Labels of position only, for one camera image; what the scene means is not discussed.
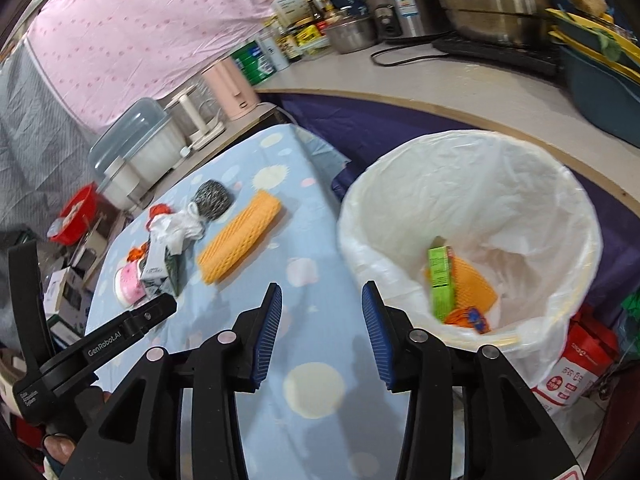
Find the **person right hand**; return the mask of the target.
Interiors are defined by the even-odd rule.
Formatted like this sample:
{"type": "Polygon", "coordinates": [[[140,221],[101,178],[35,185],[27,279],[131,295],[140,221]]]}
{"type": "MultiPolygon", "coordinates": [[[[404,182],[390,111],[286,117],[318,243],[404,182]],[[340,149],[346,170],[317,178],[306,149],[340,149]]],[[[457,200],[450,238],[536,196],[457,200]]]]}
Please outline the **person right hand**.
{"type": "Polygon", "coordinates": [[[48,434],[45,436],[43,446],[46,450],[47,458],[62,466],[68,463],[70,456],[76,450],[75,442],[60,434],[48,434]]]}

